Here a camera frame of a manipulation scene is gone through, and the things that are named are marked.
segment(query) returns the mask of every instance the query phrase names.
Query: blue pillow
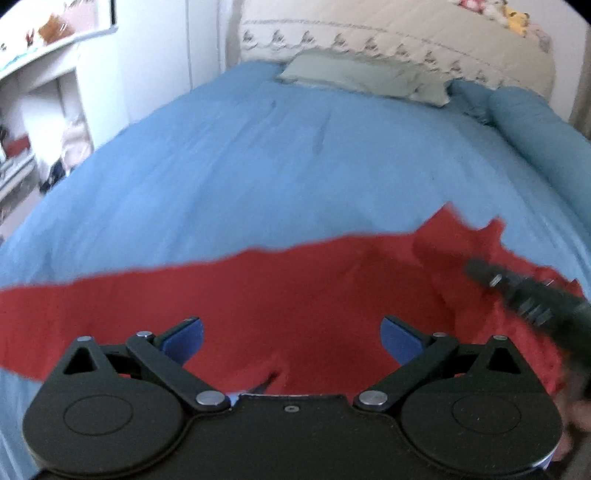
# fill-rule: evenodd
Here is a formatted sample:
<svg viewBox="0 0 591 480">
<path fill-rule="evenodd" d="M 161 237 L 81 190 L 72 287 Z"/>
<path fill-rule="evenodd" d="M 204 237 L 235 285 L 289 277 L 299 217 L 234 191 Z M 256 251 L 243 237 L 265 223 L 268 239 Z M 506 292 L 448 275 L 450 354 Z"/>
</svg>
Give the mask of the blue pillow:
<svg viewBox="0 0 591 480">
<path fill-rule="evenodd" d="M 447 86 L 447 93 L 451 101 L 444 107 L 446 110 L 465 113 L 482 125 L 492 123 L 488 109 L 488 99 L 493 94 L 492 90 L 468 80 L 452 80 Z"/>
<path fill-rule="evenodd" d="M 591 144 L 536 93 L 503 87 L 488 101 L 494 125 L 591 232 Z"/>
</svg>

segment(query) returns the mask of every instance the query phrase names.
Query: black circular disc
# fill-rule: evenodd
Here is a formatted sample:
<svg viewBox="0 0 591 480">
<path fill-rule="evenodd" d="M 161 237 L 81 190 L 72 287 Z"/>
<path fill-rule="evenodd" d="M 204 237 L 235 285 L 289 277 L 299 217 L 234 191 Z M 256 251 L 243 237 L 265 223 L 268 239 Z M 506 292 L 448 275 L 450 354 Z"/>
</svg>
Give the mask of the black circular disc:
<svg viewBox="0 0 591 480">
<path fill-rule="evenodd" d="M 133 416 L 134 408 L 127 400 L 111 395 L 93 395 L 70 405 L 64 421 L 75 433 L 100 436 L 122 429 Z"/>
<path fill-rule="evenodd" d="M 476 394 L 453 404 L 453 417 L 468 430 L 498 435 L 517 427 L 521 412 L 514 403 L 495 395 Z"/>
<path fill-rule="evenodd" d="M 88 382 L 77 375 L 77 388 L 34 402 L 23 420 L 30 451 L 46 469 L 75 478 L 137 471 L 180 435 L 183 409 L 167 390 L 130 378 Z"/>
<path fill-rule="evenodd" d="M 429 388 L 435 390 L 436 383 Z M 423 387 L 409 396 L 402 428 L 423 454 L 448 469 L 469 476 L 515 475 L 541 465 L 558 445 L 560 416 L 545 393 L 433 390 Z"/>
</svg>

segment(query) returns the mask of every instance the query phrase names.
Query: red cloth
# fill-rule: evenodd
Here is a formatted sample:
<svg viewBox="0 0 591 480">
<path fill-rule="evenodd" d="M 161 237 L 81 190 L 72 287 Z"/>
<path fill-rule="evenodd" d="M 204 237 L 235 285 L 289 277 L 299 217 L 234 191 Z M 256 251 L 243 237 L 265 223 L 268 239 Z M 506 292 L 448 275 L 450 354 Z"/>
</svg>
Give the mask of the red cloth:
<svg viewBox="0 0 591 480">
<path fill-rule="evenodd" d="M 348 236 L 3 291 L 0 365 L 42 380 L 80 335 L 122 343 L 138 330 L 163 332 L 196 315 L 205 342 L 186 368 L 216 388 L 246 390 L 276 374 L 269 393 L 353 396 L 397 367 L 379 338 L 382 318 L 394 314 L 466 343 L 509 335 L 553 393 L 561 377 L 556 347 L 505 312 L 496 293 L 471 282 L 463 264 L 479 256 L 581 291 L 504 250 L 503 228 L 494 220 L 474 231 L 443 209 L 410 235 Z"/>
</svg>

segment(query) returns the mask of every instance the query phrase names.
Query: blue gripper pad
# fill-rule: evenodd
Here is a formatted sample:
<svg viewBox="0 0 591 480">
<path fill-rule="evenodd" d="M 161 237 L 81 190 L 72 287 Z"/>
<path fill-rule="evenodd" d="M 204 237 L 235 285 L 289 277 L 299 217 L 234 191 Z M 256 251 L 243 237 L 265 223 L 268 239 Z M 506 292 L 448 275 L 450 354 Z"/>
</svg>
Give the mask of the blue gripper pad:
<svg viewBox="0 0 591 480">
<path fill-rule="evenodd" d="M 179 365 L 184 365 L 203 345 L 201 320 L 187 321 L 187 326 L 167 338 L 160 351 Z"/>
<path fill-rule="evenodd" d="M 382 320 L 379 333 L 382 346 L 400 364 L 409 363 L 416 356 L 424 352 L 424 338 L 413 334 L 413 328 L 404 329 L 400 325 L 385 318 Z"/>
</svg>

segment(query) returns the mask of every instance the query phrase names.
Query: blue bedsheet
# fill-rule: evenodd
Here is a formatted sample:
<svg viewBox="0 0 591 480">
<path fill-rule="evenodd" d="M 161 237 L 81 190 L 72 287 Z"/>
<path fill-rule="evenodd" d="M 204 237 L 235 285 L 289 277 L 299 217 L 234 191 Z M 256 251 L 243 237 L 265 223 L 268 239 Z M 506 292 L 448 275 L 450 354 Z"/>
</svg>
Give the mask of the blue bedsheet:
<svg viewBox="0 0 591 480">
<path fill-rule="evenodd" d="M 0 287 L 416 229 L 446 202 L 504 244 L 578 278 L 588 233 L 494 127 L 452 106 L 282 85 L 239 66 L 129 127 L 52 190 L 0 247 Z M 33 466 L 18 422 L 37 384 L 0 372 L 0 475 Z"/>
</svg>

